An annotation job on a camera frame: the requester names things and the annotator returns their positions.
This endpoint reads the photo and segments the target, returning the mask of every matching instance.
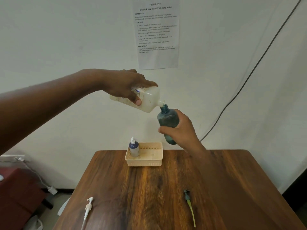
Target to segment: wooden table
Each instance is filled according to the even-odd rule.
[[[129,167],[125,151],[98,151],[54,229],[195,229],[183,190],[189,189],[196,229],[306,229],[252,155],[208,150],[208,175],[192,156],[163,152],[161,167]]]

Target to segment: bottle label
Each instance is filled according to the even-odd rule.
[[[136,93],[136,95],[142,100],[143,102],[143,98],[144,98],[144,92],[146,91],[147,88],[131,88],[131,90]],[[120,97],[118,99],[119,102],[127,104],[129,106],[132,106],[134,108],[140,109],[143,105],[143,103],[140,106],[137,106],[136,104],[134,104],[132,101],[130,101],[128,98],[124,98],[124,97]]]

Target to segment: bottle neck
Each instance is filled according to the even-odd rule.
[[[162,114],[166,114],[169,111],[169,108],[167,107],[167,105],[163,105],[163,107],[160,107],[160,109],[161,109]]]

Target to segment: beige plastic basket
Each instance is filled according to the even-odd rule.
[[[128,147],[125,160],[128,166],[161,166],[163,159],[163,148],[161,142],[139,143],[140,155],[133,157]]]

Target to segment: left hand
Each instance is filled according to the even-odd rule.
[[[156,82],[148,81],[144,75],[137,73],[135,69],[130,70],[104,70],[94,69],[95,73],[102,75],[102,90],[116,97],[128,98],[136,105],[141,105],[142,101],[134,93],[132,87],[158,86]]]

